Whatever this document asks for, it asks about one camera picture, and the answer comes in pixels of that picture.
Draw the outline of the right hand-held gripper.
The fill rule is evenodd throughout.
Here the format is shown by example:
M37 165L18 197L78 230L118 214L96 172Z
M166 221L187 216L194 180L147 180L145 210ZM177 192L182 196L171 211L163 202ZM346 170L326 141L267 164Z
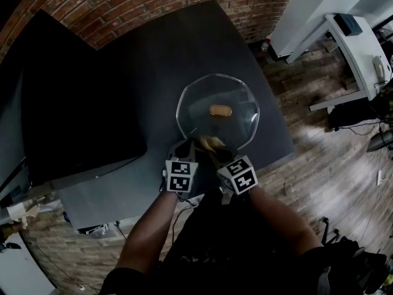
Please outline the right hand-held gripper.
M240 195L257 185L257 177L248 156L235 160L237 155L237 148L231 147L219 148L219 160L214 153L209 154L224 187Z

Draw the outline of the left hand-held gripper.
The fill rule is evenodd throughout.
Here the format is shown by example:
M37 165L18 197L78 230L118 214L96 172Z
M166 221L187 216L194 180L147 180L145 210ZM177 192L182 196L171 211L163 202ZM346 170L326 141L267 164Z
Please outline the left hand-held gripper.
M161 190L188 194L192 190L193 180L198 169L195 159L195 140L182 140L170 147L168 158L162 171Z

